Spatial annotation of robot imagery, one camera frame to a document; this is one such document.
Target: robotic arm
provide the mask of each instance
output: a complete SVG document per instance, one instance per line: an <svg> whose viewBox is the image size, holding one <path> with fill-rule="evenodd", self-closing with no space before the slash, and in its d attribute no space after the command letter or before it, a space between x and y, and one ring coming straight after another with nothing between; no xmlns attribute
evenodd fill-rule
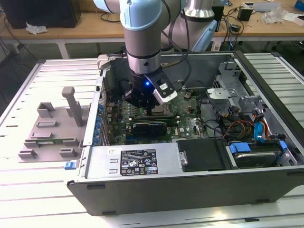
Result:
<svg viewBox="0 0 304 228"><path fill-rule="evenodd" d="M120 13L133 88L126 100L146 107L147 113L177 96L161 68L161 49L171 48L171 41L187 49L186 20L190 49L204 51L217 23L211 10L213 0L94 0L103 11Z"/></svg>

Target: motherboard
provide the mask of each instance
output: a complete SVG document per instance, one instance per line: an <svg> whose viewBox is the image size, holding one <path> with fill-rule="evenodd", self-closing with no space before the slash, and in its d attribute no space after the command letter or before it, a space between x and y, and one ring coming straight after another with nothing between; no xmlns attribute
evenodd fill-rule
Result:
<svg viewBox="0 0 304 228"><path fill-rule="evenodd" d="M171 103L152 109L152 115L124 100L111 100L105 110L109 144L171 143L180 139L208 138L198 116L198 96L191 93L191 90L181 90Z"/></svg>

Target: white paper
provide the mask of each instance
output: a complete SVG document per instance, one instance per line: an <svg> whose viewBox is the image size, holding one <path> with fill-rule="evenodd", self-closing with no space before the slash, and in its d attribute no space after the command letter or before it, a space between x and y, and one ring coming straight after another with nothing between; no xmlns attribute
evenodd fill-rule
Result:
<svg viewBox="0 0 304 228"><path fill-rule="evenodd" d="M34 34L34 35L37 35L38 33L44 33L44 32L47 32L47 27L45 26L34 26L34 25L30 25L26 22L27 24L27 27L25 28L26 31Z"/></svg>
<svg viewBox="0 0 304 228"><path fill-rule="evenodd" d="M296 13L287 13L283 19L288 21L294 21L299 16L303 16L303 14L296 14Z"/></svg>

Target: aluminum extrusion table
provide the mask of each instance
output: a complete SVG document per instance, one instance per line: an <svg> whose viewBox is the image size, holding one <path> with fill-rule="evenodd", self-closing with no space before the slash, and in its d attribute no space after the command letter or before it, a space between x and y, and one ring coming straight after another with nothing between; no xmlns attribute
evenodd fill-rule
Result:
<svg viewBox="0 0 304 228"><path fill-rule="evenodd" d="M303 77L283 58L248 54L270 87L304 125ZM40 102L67 106L64 86L74 86L75 98L89 105L96 78L96 59L47 60L38 63L0 118L0 227L225 227L273 228L304 226L304 186L276 203L240 205L136 215L92 217L64 184L76 171L65 162L18 163L17 154L34 124Z"/></svg>

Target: floor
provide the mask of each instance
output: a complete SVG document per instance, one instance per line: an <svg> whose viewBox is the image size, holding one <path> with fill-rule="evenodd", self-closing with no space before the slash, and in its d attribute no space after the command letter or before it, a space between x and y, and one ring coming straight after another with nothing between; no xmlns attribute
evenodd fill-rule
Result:
<svg viewBox="0 0 304 228"><path fill-rule="evenodd" d="M267 52L272 52L271 47L275 44L272 42ZM235 50L243 53L260 53L264 42L243 42L238 44ZM101 44L103 54L113 53L120 50L124 46L123 43ZM59 59L61 54L55 44L32 44L28 47L29 51L37 59ZM97 49L94 43L90 44L69 44L68 50L72 58L93 58L97 57ZM228 44L223 46L223 50L228 50ZM294 68L299 72L304 71L304 51L295 43L290 41L282 42L277 46L279 52ZM8 58L0 64L0 115L4 112L9 102L12 100L23 81L26 79L35 65L35 59L20 47L20 54L10 54Z"/></svg>

